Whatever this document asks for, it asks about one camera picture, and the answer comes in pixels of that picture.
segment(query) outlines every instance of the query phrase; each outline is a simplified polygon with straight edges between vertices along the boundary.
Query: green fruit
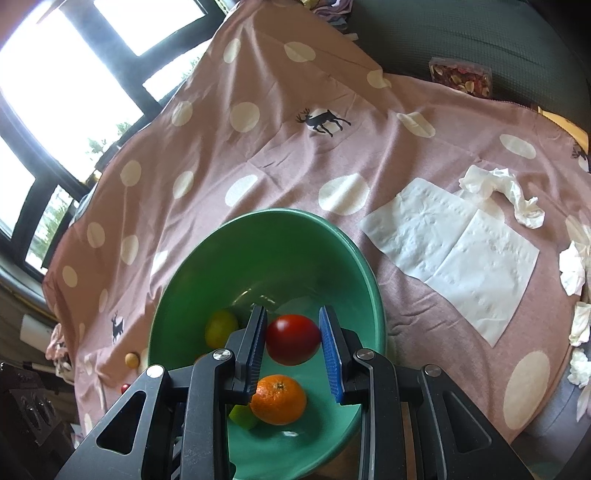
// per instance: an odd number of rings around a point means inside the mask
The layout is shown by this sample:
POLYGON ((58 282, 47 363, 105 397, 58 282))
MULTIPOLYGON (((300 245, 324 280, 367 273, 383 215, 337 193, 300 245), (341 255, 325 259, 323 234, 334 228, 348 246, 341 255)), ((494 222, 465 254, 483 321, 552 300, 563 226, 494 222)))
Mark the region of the green fruit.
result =
POLYGON ((228 337, 238 330, 238 320, 227 310, 213 312, 205 326, 205 343, 209 348, 224 348, 228 337))
POLYGON ((250 430, 259 421, 249 405, 235 405, 230 412, 229 417, 236 425, 245 430, 250 430))

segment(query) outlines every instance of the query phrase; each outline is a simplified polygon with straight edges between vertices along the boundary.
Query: black deer silhouette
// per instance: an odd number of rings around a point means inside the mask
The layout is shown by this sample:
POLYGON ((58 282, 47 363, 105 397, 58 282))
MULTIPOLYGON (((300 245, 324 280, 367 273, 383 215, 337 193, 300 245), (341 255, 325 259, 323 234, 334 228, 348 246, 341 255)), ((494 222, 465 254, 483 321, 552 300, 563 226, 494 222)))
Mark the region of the black deer silhouette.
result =
POLYGON ((123 317, 121 321, 117 323, 117 314, 115 313, 114 317, 111 318, 111 323, 113 324, 113 344, 117 341, 117 338, 123 335, 123 317))
POLYGON ((312 130, 316 130, 319 134, 327 133, 331 137, 333 136, 333 134, 330 133, 330 131, 324 126, 324 124, 326 122, 333 122, 334 124, 337 125, 337 127, 339 127, 339 129, 342 130, 343 127, 339 123, 339 120, 341 122, 345 122, 349 126, 351 125, 350 122, 348 122, 344 118, 337 117, 330 110, 327 110, 325 113, 321 113, 320 115, 311 116, 310 109, 306 108, 302 113, 298 114, 298 116, 295 119, 295 121, 298 122, 299 124, 306 124, 306 125, 308 125, 308 127, 312 127, 312 130))

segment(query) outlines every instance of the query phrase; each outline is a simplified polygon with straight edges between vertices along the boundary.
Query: metal screw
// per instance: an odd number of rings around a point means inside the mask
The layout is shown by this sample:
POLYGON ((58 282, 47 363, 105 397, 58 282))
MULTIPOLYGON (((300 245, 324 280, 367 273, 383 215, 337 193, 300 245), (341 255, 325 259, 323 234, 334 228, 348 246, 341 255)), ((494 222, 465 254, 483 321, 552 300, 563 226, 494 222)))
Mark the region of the metal screw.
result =
POLYGON ((164 367, 162 367, 161 365, 152 365, 151 367, 148 367, 148 369, 146 370, 146 375, 148 375, 150 378, 158 378, 163 373, 164 367))
POLYGON ((228 360, 232 356, 232 352, 226 348, 220 348, 213 353, 213 357, 220 362, 222 360, 228 360))
POLYGON ((441 375, 441 367, 438 365, 429 364, 425 367, 425 373, 429 377, 438 377, 441 375))
POLYGON ((375 357, 374 351, 370 350, 369 348, 360 348, 357 350, 357 352, 355 352, 355 355, 357 355, 359 360, 371 360, 373 357, 375 357))

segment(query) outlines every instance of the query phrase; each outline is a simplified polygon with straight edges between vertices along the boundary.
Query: paper towel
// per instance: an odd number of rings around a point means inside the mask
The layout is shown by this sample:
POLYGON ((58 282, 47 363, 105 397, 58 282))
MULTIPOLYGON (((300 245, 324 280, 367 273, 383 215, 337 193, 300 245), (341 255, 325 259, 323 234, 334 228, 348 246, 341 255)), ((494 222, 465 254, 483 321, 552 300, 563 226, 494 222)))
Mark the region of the paper towel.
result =
POLYGON ((544 211, 537 206, 538 197, 526 200, 515 175, 508 168, 484 170, 471 165, 463 178, 460 188, 477 193, 487 199, 492 192, 501 192, 513 204, 515 218, 528 228, 539 228, 544 223, 544 211))
POLYGON ((581 296, 585 283, 585 260, 581 257, 579 244, 571 242, 569 247, 558 254, 558 269, 561 271, 560 282, 567 295, 581 296))
POLYGON ((589 383, 589 377, 591 377, 591 362, 582 348, 573 349, 573 356, 570 358, 569 382, 583 388, 589 383))
POLYGON ((573 326, 570 329, 569 342, 573 346, 579 346, 589 341, 589 319, 591 305, 578 301, 574 306, 573 326))
POLYGON ((503 222, 423 179, 359 227, 403 273, 451 302, 491 346, 511 321, 538 257, 503 222))

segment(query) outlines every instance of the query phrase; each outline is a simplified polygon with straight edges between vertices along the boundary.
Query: yellow fruit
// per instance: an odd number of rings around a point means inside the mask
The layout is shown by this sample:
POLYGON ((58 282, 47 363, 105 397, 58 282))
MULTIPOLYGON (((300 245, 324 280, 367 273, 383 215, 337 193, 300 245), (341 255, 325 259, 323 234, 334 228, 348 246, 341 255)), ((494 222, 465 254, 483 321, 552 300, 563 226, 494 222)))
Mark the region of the yellow fruit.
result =
POLYGON ((128 368, 134 369, 139 367, 139 357, 135 353, 128 353, 125 355, 125 365, 128 368))
POLYGON ((213 312, 205 326, 205 343, 209 348, 223 348, 232 332, 238 330, 238 320, 227 310, 213 312))

